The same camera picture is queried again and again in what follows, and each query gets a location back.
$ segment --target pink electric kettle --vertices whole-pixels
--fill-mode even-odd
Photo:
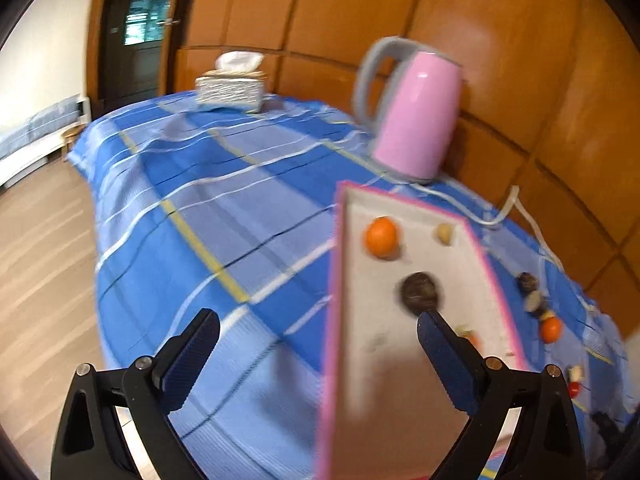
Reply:
[[[369,117],[369,87],[386,57],[399,61],[386,84],[375,119]],[[392,36],[369,49],[356,78],[356,120],[376,136],[371,158],[410,182],[438,174],[458,117],[460,65],[430,46]]]

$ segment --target wooden wall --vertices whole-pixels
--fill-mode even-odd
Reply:
[[[194,0],[175,90],[241,48],[266,54],[271,91],[350,110],[360,59],[395,34],[464,66],[445,169],[494,203],[518,184],[568,274],[630,334],[640,322],[640,54],[603,0]]]

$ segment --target white tissue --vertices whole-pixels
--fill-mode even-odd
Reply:
[[[225,52],[216,60],[216,69],[234,73],[255,72],[263,58],[259,52]]]

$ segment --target tissue box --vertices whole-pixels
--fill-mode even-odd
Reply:
[[[204,110],[234,108],[257,112],[264,98],[264,72],[211,70],[196,79],[196,102]]]

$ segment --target blue plaid tablecloth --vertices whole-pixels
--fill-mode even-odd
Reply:
[[[210,478],[313,478],[337,183],[351,180],[458,212],[367,161],[369,136],[320,102],[272,96],[271,110],[201,112],[192,92],[94,121],[69,159],[95,202],[98,326],[107,362],[155,354],[203,307],[220,341],[177,433]],[[433,189],[480,218],[497,211],[459,183]],[[634,408],[620,334],[537,242],[511,221],[472,225],[497,275],[530,368],[581,364],[574,400],[588,460],[604,452],[588,413],[620,425]],[[514,276],[540,279],[565,323],[544,345]],[[483,478],[493,478],[501,457]]]

